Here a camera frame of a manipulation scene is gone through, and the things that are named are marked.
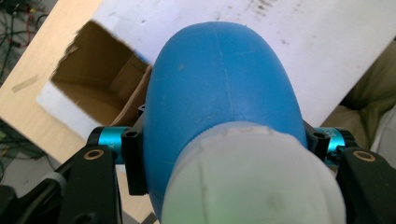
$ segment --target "white paper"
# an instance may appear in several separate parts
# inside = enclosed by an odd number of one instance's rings
[[[191,24],[247,25],[284,65],[303,118],[319,126],[396,36],[395,11],[394,0],[104,0],[93,20],[149,63]]]

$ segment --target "cardboard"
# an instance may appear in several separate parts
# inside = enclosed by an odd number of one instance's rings
[[[65,51],[37,101],[87,138],[101,125],[133,125],[145,103],[151,67],[93,21]]]

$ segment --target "blue rubber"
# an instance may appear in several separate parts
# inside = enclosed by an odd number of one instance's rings
[[[200,23],[179,31],[154,64],[146,99],[145,168],[159,218],[183,147],[217,124],[240,120],[294,135],[306,147],[288,76],[258,34],[230,22]]]

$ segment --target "black metal part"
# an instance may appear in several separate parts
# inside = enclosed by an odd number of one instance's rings
[[[340,132],[341,135],[343,135],[344,141],[346,143],[346,147],[359,147],[352,133],[350,133],[348,130],[343,128],[335,128],[335,129],[338,130],[338,132]]]
[[[84,147],[73,159],[58,223],[121,223],[115,155]]]
[[[22,213],[15,190],[9,186],[0,186],[0,198],[0,223],[15,223]]]
[[[396,170],[384,158],[358,147],[346,148],[337,181],[346,203],[346,223],[396,223]]]
[[[340,165],[342,155],[344,154],[345,149],[349,147],[359,147],[358,144],[355,141],[355,138],[353,137],[352,133],[350,133],[348,130],[342,129],[342,128],[335,128],[343,137],[344,139],[344,146],[338,146],[335,151],[331,151],[327,154],[327,163],[332,162],[336,166]]]
[[[320,133],[311,125],[304,121],[306,140],[308,149],[317,155],[322,161],[326,160],[327,150],[330,143],[330,136],[326,133]]]
[[[146,109],[146,105],[139,106],[137,108],[137,115],[140,117],[145,112],[145,109]]]
[[[144,117],[144,113],[141,114],[134,126],[127,129],[121,136],[121,154],[125,162],[130,195],[145,195],[148,193],[143,163]]]
[[[93,129],[87,140],[86,147],[95,147],[99,144],[100,134],[105,127],[97,127]]]

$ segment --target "wire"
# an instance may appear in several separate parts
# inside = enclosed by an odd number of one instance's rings
[[[13,37],[14,37],[14,19],[15,19],[15,15],[12,14],[12,16],[11,16],[11,28],[10,28],[11,34],[10,34],[9,43],[8,43],[9,45],[8,45],[8,50],[7,50],[7,53],[6,53],[6,57],[3,60],[3,64],[2,64],[3,68],[1,69],[0,79],[3,77],[3,74],[4,74],[5,70],[6,70],[6,63],[8,61],[9,53],[11,52],[11,49],[12,49],[12,40],[13,40]]]
[[[3,181],[5,171],[4,164],[0,161],[0,183]]]
[[[37,18],[37,20],[35,21],[35,29],[36,29],[36,30],[38,30],[38,23],[40,22],[40,20],[41,20],[42,18],[44,18],[44,17],[48,17],[48,15],[49,15],[49,14],[43,14],[43,15],[41,15],[41,16],[39,16],[39,17]]]
[[[54,170],[55,170],[55,167],[52,165],[52,162],[50,162],[50,158],[49,158],[49,155],[48,155],[48,154],[46,155],[46,159],[47,159],[47,161],[49,162],[50,168],[52,168],[52,170],[54,171]]]
[[[26,47],[28,47],[29,46],[29,44],[30,44],[30,41],[31,41],[31,37],[30,37],[30,30],[29,30],[29,23],[30,23],[30,21],[32,21],[33,20],[33,15],[32,14],[28,14],[28,18],[27,18],[27,21],[26,21],[26,33],[27,33],[27,41],[26,41],[26,44],[24,44],[24,45],[20,45],[20,48],[26,48]]]

